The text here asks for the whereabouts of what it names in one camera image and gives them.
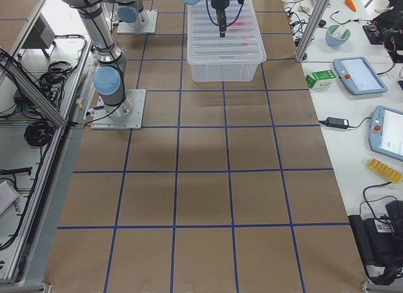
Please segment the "clear plastic storage box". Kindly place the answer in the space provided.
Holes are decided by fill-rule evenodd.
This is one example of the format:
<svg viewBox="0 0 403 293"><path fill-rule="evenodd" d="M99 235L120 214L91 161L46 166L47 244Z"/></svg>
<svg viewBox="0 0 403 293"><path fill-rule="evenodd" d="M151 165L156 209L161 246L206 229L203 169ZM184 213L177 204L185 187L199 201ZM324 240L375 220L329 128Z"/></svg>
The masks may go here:
<svg viewBox="0 0 403 293"><path fill-rule="evenodd" d="M251 81L258 65L266 60L258 21L251 0L240 6L230 0L227 21L236 22L220 37L214 9L208 17L205 3L188 7L187 56L195 82Z"/></svg>

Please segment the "blue green bowl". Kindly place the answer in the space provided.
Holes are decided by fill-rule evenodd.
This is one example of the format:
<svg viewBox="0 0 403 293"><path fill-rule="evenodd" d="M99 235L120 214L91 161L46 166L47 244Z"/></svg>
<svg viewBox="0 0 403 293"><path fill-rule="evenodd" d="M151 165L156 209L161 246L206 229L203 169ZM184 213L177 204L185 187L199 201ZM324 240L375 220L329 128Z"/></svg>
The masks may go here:
<svg viewBox="0 0 403 293"><path fill-rule="evenodd" d="M326 31L326 43L331 47L338 47L344 44L351 36L349 29L343 25L331 25Z"/></svg>

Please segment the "green white carton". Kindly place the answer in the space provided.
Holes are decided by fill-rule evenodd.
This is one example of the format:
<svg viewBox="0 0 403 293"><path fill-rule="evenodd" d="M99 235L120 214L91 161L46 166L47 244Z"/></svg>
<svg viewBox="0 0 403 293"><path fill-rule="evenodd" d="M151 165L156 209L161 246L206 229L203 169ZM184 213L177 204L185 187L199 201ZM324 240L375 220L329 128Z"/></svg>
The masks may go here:
<svg viewBox="0 0 403 293"><path fill-rule="evenodd" d="M305 80L310 89L327 88L336 80L336 75L332 70L316 71L308 73Z"/></svg>

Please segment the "orange toy carrot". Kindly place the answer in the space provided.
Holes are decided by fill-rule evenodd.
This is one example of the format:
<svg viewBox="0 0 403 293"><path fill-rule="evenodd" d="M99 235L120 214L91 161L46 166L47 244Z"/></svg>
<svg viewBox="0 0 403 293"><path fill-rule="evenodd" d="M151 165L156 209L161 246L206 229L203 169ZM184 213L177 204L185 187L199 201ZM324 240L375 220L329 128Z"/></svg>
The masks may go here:
<svg viewBox="0 0 403 293"><path fill-rule="evenodd" d="M357 7L354 0L344 0L344 3L350 10L357 12Z"/></svg>

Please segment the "upper teach pendant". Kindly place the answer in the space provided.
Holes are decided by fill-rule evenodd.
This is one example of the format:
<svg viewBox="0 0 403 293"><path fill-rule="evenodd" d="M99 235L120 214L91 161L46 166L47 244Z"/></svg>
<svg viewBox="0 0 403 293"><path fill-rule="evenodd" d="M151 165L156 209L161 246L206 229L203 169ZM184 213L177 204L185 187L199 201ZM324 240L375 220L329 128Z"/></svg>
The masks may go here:
<svg viewBox="0 0 403 293"><path fill-rule="evenodd" d="M344 87L352 95L380 94L388 91L365 57L334 59L333 67Z"/></svg>

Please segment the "teach pendant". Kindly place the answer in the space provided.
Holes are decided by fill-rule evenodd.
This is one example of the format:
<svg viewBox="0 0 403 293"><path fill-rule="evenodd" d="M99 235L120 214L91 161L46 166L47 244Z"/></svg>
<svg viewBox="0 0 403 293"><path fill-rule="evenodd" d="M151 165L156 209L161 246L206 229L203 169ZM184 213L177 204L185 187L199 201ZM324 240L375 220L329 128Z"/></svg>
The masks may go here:
<svg viewBox="0 0 403 293"><path fill-rule="evenodd" d="M402 161L402 112L377 106L371 115L368 141L372 151Z"/></svg>
<svg viewBox="0 0 403 293"><path fill-rule="evenodd" d="M344 87L352 95L380 94L388 91L365 57L334 59L333 67Z"/></svg>

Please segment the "black power adapter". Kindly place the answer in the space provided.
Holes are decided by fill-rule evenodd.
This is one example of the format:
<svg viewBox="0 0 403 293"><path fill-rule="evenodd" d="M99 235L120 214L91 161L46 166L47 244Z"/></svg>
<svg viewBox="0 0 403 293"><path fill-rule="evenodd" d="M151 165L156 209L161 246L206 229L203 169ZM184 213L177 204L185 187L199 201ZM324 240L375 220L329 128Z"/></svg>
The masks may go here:
<svg viewBox="0 0 403 293"><path fill-rule="evenodd" d="M327 117L325 120L320 120L319 123L326 127L337 129L347 129L349 127L348 120L344 118Z"/></svg>

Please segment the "lower teach pendant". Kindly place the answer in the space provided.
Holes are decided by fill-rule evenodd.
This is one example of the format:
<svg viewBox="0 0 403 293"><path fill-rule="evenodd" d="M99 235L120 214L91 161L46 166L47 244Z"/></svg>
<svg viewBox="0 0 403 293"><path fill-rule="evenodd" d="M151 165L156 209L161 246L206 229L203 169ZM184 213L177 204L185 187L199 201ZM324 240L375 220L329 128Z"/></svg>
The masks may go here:
<svg viewBox="0 0 403 293"><path fill-rule="evenodd" d="M402 112L377 106L371 115L368 141L372 151L402 161Z"/></svg>

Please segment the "yellow toy corn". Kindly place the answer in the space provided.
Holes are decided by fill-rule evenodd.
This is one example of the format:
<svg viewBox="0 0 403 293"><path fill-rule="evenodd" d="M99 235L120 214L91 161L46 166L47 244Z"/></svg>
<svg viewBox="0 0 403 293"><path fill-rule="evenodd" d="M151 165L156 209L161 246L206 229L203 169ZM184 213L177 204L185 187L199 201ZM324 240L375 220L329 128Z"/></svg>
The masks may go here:
<svg viewBox="0 0 403 293"><path fill-rule="evenodd" d="M384 180L390 181L391 183L402 183L402 173L391 168L387 164L384 164L377 159L371 159L366 165L370 170L381 176Z"/></svg>

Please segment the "black device at corner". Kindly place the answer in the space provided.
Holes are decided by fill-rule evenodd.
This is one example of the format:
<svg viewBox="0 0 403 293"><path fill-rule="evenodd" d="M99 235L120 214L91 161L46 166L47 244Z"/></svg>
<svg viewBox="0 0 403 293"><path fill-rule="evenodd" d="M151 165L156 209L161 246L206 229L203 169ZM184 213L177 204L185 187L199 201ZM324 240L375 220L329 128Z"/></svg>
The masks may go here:
<svg viewBox="0 0 403 293"><path fill-rule="evenodd" d="M402 278L402 201L393 200L385 208L387 215L379 218L348 217L364 266L384 268L381 275L370 277L377 285Z"/></svg>

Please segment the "aluminium frame post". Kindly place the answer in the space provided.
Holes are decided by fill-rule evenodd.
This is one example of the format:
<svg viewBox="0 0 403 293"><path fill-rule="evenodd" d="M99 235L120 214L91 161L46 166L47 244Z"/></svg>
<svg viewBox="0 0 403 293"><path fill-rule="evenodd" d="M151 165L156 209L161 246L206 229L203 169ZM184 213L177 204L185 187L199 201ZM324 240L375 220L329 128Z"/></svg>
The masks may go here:
<svg viewBox="0 0 403 293"><path fill-rule="evenodd" d="M325 12L325 9L328 5L330 0L317 0L316 4L312 10L312 14L308 20L307 27L304 31L304 34L302 35L302 38L300 39L298 43L298 47L295 53L295 61L296 62L302 62L304 59L304 55L306 53L306 50L312 40L312 37L314 36L315 30L319 24L319 21L322 18L322 15Z"/></svg>

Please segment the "grey box under frame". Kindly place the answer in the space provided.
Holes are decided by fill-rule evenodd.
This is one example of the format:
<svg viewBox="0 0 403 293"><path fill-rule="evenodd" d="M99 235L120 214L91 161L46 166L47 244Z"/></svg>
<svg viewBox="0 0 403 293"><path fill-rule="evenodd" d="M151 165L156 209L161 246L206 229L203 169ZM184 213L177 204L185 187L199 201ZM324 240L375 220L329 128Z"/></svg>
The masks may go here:
<svg viewBox="0 0 403 293"><path fill-rule="evenodd" d="M40 49L49 58L55 47L55 33L42 13L36 19L33 28L22 45L23 50Z"/></svg>

